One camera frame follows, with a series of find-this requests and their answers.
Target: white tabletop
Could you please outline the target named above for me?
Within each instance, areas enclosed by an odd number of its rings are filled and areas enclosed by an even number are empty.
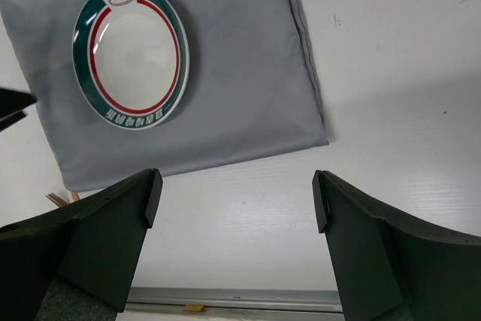
[[[165,178],[134,285],[335,289],[316,169],[481,236],[481,0],[302,1],[331,145]],[[27,89],[3,26],[0,85]],[[62,193],[29,113],[0,134],[0,226]]]

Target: placemat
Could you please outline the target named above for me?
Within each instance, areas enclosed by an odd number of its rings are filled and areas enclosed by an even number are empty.
[[[299,0],[169,0],[190,49],[175,112],[139,132],[88,105],[71,40],[86,0],[0,0],[8,36],[72,191],[99,189],[144,168],[179,174],[327,144]]]

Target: white table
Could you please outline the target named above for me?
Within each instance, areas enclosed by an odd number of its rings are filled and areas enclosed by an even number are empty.
[[[481,235],[481,0],[303,3],[331,145],[165,178],[135,286],[335,289],[319,168]],[[26,89],[0,39],[0,84]],[[54,209],[43,195],[61,190],[32,108],[0,134],[0,226]]]

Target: plate center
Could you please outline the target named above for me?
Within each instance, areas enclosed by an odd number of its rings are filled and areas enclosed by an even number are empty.
[[[139,111],[158,104],[171,89],[176,47],[168,24],[155,11],[140,4],[125,8],[110,12],[100,25],[94,59],[105,92]]]

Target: white plate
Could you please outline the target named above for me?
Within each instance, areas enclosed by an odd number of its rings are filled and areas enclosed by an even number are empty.
[[[74,30],[78,83],[109,123],[139,130],[165,120],[189,75],[189,46],[167,0],[88,0]]]

